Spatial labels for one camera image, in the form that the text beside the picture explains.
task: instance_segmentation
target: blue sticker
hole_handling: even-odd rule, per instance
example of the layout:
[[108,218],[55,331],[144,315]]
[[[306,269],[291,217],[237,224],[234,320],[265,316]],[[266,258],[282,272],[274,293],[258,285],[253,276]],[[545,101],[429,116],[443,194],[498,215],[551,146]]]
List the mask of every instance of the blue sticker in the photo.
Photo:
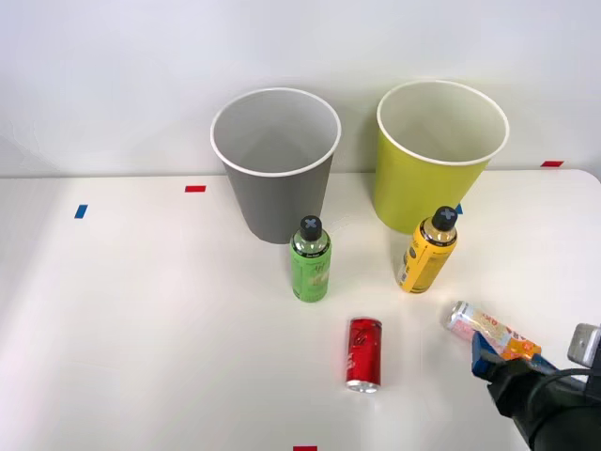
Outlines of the blue sticker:
[[87,210],[87,205],[80,205],[75,212],[75,219],[84,219],[85,211]]

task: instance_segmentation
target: gray paper cup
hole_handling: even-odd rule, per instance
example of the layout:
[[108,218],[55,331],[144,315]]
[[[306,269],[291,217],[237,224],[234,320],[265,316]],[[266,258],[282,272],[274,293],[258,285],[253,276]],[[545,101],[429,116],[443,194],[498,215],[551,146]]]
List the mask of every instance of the gray paper cup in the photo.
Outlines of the gray paper cup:
[[238,97],[213,119],[211,144],[258,238],[286,243],[303,216],[320,214],[340,135],[331,106],[285,87]]

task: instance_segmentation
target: bottle label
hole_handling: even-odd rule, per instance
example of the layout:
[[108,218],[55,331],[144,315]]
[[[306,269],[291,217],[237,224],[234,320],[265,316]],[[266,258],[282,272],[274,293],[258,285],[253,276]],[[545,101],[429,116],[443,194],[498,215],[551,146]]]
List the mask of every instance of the bottle label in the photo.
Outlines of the bottle label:
[[540,346],[471,305],[457,313],[449,329],[468,341],[478,331],[505,360],[520,357],[530,360],[534,354],[542,352]]
[[306,303],[319,301],[328,291],[330,278],[331,242],[319,254],[292,253],[292,289],[297,298]]
[[423,227],[424,222],[415,230],[411,246],[404,255],[404,264],[397,279],[404,291],[426,291],[457,244],[456,239],[441,245],[433,244],[424,238]]

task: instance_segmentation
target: white wall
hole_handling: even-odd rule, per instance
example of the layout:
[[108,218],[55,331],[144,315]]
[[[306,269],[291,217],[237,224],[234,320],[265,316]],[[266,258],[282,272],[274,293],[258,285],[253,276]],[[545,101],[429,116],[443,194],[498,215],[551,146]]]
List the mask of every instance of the white wall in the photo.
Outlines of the white wall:
[[600,176],[599,17],[592,0],[3,0],[0,176],[222,172],[210,121],[261,86],[330,101],[334,170],[366,170],[378,99],[419,77],[501,105],[495,166]]

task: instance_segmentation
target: can lid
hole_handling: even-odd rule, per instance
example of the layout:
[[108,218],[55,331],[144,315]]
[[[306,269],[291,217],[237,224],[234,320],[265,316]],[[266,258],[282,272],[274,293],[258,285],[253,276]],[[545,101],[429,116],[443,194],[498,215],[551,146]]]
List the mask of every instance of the can lid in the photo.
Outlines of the can lid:
[[432,216],[432,226],[443,232],[448,232],[457,222],[457,212],[451,207],[443,206]]
[[453,309],[449,312],[449,314],[444,318],[443,320],[443,325],[444,327],[446,327],[447,329],[453,329],[453,326],[455,325],[455,320],[459,314],[459,311],[465,306],[467,305],[466,303],[464,303],[463,301],[458,301]]
[[371,318],[371,317],[355,317],[355,318],[351,318],[350,322],[361,321],[361,320],[373,321],[376,325],[378,325],[380,327],[382,326],[382,321],[380,321],[379,319]]
[[300,221],[300,235],[304,240],[319,240],[321,238],[321,232],[321,220],[317,216],[305,216]]

